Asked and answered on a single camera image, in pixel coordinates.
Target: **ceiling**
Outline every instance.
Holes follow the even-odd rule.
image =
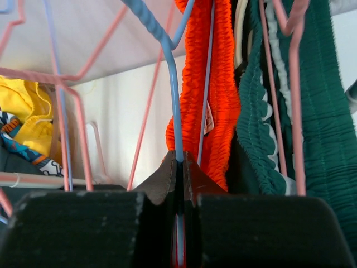
[[[166,24],[171,0],[145,0],[161,25]],[[84,65],[104,35],[117,12],[123,7],[120,0],[50,0],[54,16],[61,72],[75,74]],[[4,7],[6,0],[0,0]],[[331,0],[332,14],[357,8],[357,0]],[[24,25],[15,27],[0,66],[12,69],[52,73],[49,31],[42,0],[25,0]],[[17,12],[0,16],[4,31]],[[179,25],[181,13],[175,9],[170,36]],[[81,82],[154,63],[159,43],[139,20],[127,12],[96,63]],[[181,40],[175,56],[185,53]]]

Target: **orange-red fabric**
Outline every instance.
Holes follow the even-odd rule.
[[[181,12],[187,0],[176,0]],[[186,62],[182,72],[180,96],[184,150],[197,159],[201,131],[206,62],[210,34],[212,0],[196,0],[187,24]],[[204,138],[201,169],[227,190],[230,143],[240,113],[238,91],[234,80],[234,35],[230,0],[215,0],[215,20],[208,102],[215,128]],[[175,148],[173,121],[166,130],[169,150]]]

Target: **yellow garment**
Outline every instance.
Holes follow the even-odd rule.
[[[14,140],[45,155],[50,156],[53,135],[52,103],[38,82],[6,79],[0,76],[0,108],[14,114],[23,124]],[[57,142],[54,159],[62,164],[61,143]]]

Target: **clothing tag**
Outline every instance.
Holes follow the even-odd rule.
[[[210,105],[207,102],[204,135],[206,135],[208,132],[210,132],[213,128],[214,128],[214,123],[213,123],[212,111],[211,111]]]

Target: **ruffled green fabric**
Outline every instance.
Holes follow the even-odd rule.
[[[292,3],[283,1],[287,13]],[[278,38],[288,66],[291,38],[280,30]],[[300,44],[300,75],[307,194],[329,203],[356,258],[357,139],[340,81],[326,0],[310,1]]]
[[[275,151],[275,144],[269,136],[269,127],[262,117],[267,114],[267,103],[263,101],[266,90],[260,82],[260,50],[263,41],[258,1],[249,1],[250,19],[254,31],[253,47],[248,66],[239,84],[239,98],[242,106],[237,120],[238,141],[246,153],[256,178],[243,174],[243,179],[257,179],[262,194],[284,195],[286,183],[276,171],[275,163],[268,158]]]

